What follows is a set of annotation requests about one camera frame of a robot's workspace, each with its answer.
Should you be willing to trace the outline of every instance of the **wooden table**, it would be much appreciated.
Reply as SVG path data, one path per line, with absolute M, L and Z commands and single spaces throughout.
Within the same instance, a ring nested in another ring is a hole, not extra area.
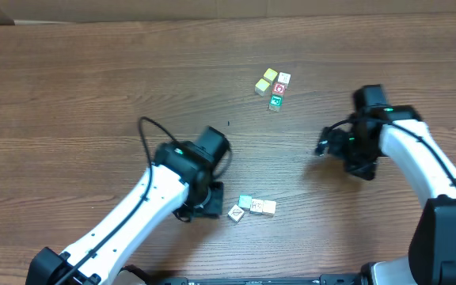
M 281 112 L 254 93 L 269 67 L 291 74 Z M 179 139 L 225 133 L 224 212 L 241 194 L 277 212 L 237 225 L 170 215 L 131 264 L 317 276 L 405 255 L 421 209 L 395 164 L 366 182 L 313 154 L 352 91 L 375 83 L 415 106 L 456 164 L 456 14 L 0 26 L 0 284 L 23 284 L 44 246 L 61 251 L 132 189 L 146 168 L 139 116 Z M 167 140 L 146 132 L 153 149 Z

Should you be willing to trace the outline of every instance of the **teal cube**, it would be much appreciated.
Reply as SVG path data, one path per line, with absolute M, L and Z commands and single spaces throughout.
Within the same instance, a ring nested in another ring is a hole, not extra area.
M 251 208 L 251 201 L 253 201 L 251 196 L 241 195 L 238 198 L 238 206 L 244 210 L 249 210 Z

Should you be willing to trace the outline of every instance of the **wire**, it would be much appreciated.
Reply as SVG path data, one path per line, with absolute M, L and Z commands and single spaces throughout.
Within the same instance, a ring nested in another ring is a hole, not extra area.
M 327 130 L 327 134 L 332 131 L 334 128 L 336 127 L 339 127 L 340 125 L 343 125 L 343 124 L 354 124 L 354 123 L 358 123 L 358 122 L 362 122 L 362 121 L 369 121 L 369 122 L 375 122 L 375 123 L 379 123 L 379 124 L 388 124 L 392 127 L 395 127 L 401 131 L 403 131 L 404 133 L 412 136 L 413 138 L 415 138 L 416 140 L 418 140 L 420 143 L 423 143 L 423 145 L 432 153 L 432 156 L 435 158 L 435 160 L 439 163 L 439 165 L 441 166 L 441 168 L 443 169 L 444 173 L 448 176 L 448 178 L 451 180 L 451 184 L 456 188 L 456 178 L 453 176 L 453 174 L 451 174 L 450 170 L 448 169 L 448 167 L 446 166 L 446 164 L 444 163 L 444 161 L 441 159 L 441 157 L 435 152 L 434 148 L 432 148 L 431 145 L 429 145 L 427 142 L 425 142 L 424 138 L 415 134 L 414 132 L 408 130 L 407 128 L 405 127 L 402 127 L 402 126 L 399 126 L 397 124 L 395 124 L 394 122 L 392 121 L 389 121 L 389 120 L 380 120 L 380 119 L 375 119 L 375 118 L 370 118 L 370 117 L 367 117 L 367 118 L 354 118 L 354 119 L 347 119 L 347 120 L 341 120 L 340 122 L 337 122 L 335 124 L 333 124 L 332 126 L 329 127 L 329 129 Z
M 218 174 L 215 174 L 212 177 L 213 180 L 218 180 L 219 178 L 221 178 L 221 176 L 223 176 L 224 173 L 228 170 L 228 167 L 230 167 L 231 159 L 234 156 L 234 153 L 231 151 L 231 147 L 228 147 L 228 151 L 230 152 L 230 154 L 228 154 L 228 160 L 226 161 L 225 167 L 223 167 Z
M 126 224 L 126 222 L 135 214 L 135 212 L 140 208 L 140 206 L 143 204 L 143 202 L 147 201 L 147 194 L 149 193 L 150 186 L 152 185 L 152 179 L 153 179 L 153 170 L 152 170 L 152 161 L 150 159 L 150 152 L 149 152 L 149 146 L 147 145 L 145 135 L 143 134 L 143 128 L 142 128 L 142 123 L 143 121 L 147 121 L 151 124 L 153 124 L 156 127 L 159 127 L 163 132 L 165 132 L 174 142 L 178 141 L 173 137 L 172 134 L 170 134 L 169 131 L 167 131 L 161 124 L 157 123 L 156 121 L 147 118 L 145 116 L 140 117 L 139 119 L 139 134 L 140 134 L 140 139 L 142 140 L 143 144 L 143 149 L 146 152 L 146 157 L 147 157 L 147 164 L 149 164 L 149 181 L 147 182 L 146 186 L 146 191 L 143 193 L 143 195 L 140 197 L 139 202 L 133 207 L 133 210 L 127 214 L 127 216 L 106 236 L 104 237 L 93 249 L 91 249 L 78 263 L 76 263 L 75 266 L 73 266 L 69 272 L 66 275 L 63 275 L 63 277 L 55 283 L 55 285 L 61 285 L 65 283 L 75 272 L 86 262 L 89 260 L 89 258 L 93 257 L 98 249 L 100 249 L 111 237 L 114 236 L 114 234 L 117 233 L 117 231 L 120 230 Z

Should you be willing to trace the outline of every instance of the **black cable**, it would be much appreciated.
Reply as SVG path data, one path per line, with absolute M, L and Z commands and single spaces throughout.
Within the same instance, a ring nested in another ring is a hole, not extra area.
M 423 143 L 423 145 L 425 147 L 427 147 L 427 149 L 432 153 L 432 156 L 435 158 L 435 160 L 439 163 L 439 165 L 441 166 L 441 168 L 443 169 L 444 173 L 448 176 L 448 178 L 451 180 L 451 184 L 453 186 L 455 186 L 456 188 L 456 178 L 453 176 L 453 174 L 451 174 L 450 170 L 448 169 L 448 167 L 444 164 L 444 161 L 441 159 L 441 157 L 435 152 L 435 150 L 432 148 L 431 145 L 429 145 L 427 142 L 425 142 L 424 138 L 415 134 L 414 132 L 408 130 L 407 128 L 405 127 L 402 127 L 402 126 L 399 126 L 397 124 L 395 124 L 394 122 L 392 121 L 388 121 L 388 120 L 380 120 L 380 119 L 375 119 L 375 118 L 370 118 L 370 117 L 367 117 L 367 118 L 354 118 L 354 119 L 347 119 L 347 120 L 341 120 L 340 122 L 337 122 L 335 124 L 333 124 L 332 126 L 329 127 L 329 129 L 327 130 L 327 134 L 332 131 L 334 128 L 336 127 L 339 127 L 340 125 L 343 125 L 343 124 L 354 124 L 354 123 L 358 123 L 358 122 L 362 122 L 362 121 L 370 121 L 370 122 L 375 122 L 375 123 L 379 123 L 379 124 L 388 124 L 392 127 L 395 127 L 401 131 L 403 131 L 404 133 L 412 136 L 413 138 L 415 138 L 416 140 L 418 140 L 420 143 Z
M 149 181 L 147 182 L 146 186 L 146 191 L 143 193 L 142 196 L 140 196 L 139 202 L 135 205 L 133 210 L 127 214 L 127 216 L 106 236 L 104 239 L 102 239 L 93 249 L 91 249 L 78 263 L 76 263 L 75 266 L 69 270 L 69 272 L 66 275 L 63 275 L 63 277 L 55 283 L 55 285 L 61 285 L 65 283 L 75 272 L 86 262 L 96 254 L 96 252 L 111 238 L 114 236 L 114 234 L 117 233 L 117 231 L 120 230 L 124 226 L 124 224 L 135 214 L 135 212 L 140 208 L 143 202 L 147 201 L 147 194 L 149 193 L 150 186 L 152 185 L 152 179 L 153 179 L 153 170 L 152 170 L 152 161 L 150 159 L 150 152 L 149 152 L 149 147 L 146 142 L 145 135 L 143 134 L 143 129 L 142 129 L 142 122 L 147 121 L 149 123 L 152 123 L 154 126 L 159 127 L 162 131 L 164 131 L 174 142 L 177 142 L 175 137 L 173 137 L 172 134 L 170 134 L 169 131 L 167 131 L 161 124 L 157 123 L 156 121 L 147 118 L 145 116 L 140 117 L 139 119 L 139 134 L 140 134 L 140 139 L 142 140 L 143 144 L 143 149 L 146 152 L 147 156 L 147 163 L 149 164 Z
M 212 177 L 213 180 L 218 180 L 219 178 L 221 178 L 221 176 L 228 170 L 228 167 L 230 167 L 231 159 L 234 156 L 234 153 L 231 151 L 231 147 L 228 147 L 228 151 L 230 152 L 230 154 L 228 154 L 228 160 L 226 161 L 225 167 L 223 167 L 218 174 L 215 174 Z

